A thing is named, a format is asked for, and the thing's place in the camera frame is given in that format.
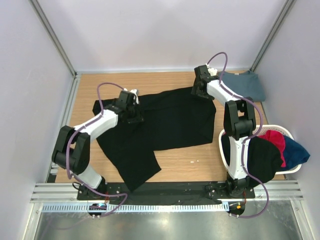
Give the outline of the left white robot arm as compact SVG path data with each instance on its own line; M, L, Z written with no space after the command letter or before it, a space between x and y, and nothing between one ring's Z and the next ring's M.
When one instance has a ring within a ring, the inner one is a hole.
M58 133L51 160L66 170L69 179L74 178L88 189L95 200L107 196L105 179L90 165L91 143L106 131L120 123L143 121L137 89L123 88L118 98L104 106L98 97L100 111L96 116L74 127L65 125Z

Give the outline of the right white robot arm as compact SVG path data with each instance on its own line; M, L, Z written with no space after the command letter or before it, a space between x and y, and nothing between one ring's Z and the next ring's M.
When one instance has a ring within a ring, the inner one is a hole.
M216 69L207 64L194 68L195 80L191 94L216 99L224 105L223 128L229 139L230 157L225 192L231 198L240 197L249 187L248 150L256 129L254 106L228 88Z

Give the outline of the black t-shirt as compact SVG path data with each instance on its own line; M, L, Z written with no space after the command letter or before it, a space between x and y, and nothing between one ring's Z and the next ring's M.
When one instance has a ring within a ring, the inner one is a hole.
M216 107L191 92L185 87L142 95L142 122L119 122L96 139L131 192L161 170L155 151L212 143Z

